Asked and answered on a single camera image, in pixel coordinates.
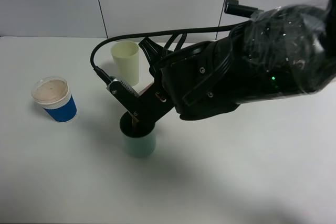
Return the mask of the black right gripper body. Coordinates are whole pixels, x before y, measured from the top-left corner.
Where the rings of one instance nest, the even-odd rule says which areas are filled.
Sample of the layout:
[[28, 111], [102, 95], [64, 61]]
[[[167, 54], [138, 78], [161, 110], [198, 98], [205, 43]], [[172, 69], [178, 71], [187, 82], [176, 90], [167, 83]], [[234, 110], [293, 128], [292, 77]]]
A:
[[165, 89], [165, 81], [161, 70], [149, 68], [154, 84], [140, 96], [140, 114], [135, 117], [144, 125], [156, 123], [174, 107], [171, 96]]

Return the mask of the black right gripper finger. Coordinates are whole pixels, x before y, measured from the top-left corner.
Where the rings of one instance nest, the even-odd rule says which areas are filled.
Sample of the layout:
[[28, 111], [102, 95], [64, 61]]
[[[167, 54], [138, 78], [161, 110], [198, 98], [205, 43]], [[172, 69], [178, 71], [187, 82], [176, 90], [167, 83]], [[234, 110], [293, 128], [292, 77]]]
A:
[[139, 43], [139, 47], [145, 54], [145, 57], [151, 68], [163, 68], [170, 64], [168, 60], [169, 47], [173, 43], [173, 36], [166, 42], [164, 47], [145, 37]]

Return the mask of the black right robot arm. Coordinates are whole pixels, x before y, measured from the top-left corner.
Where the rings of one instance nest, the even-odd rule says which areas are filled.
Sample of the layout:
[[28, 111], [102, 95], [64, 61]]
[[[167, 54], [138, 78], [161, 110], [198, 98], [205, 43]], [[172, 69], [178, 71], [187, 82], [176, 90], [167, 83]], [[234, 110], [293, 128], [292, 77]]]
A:
[[256, 13], [217, 41], [170, 51], [146, 37], [139, 46], [185, 121], [314, 94], [335, 78], [335, 0]]

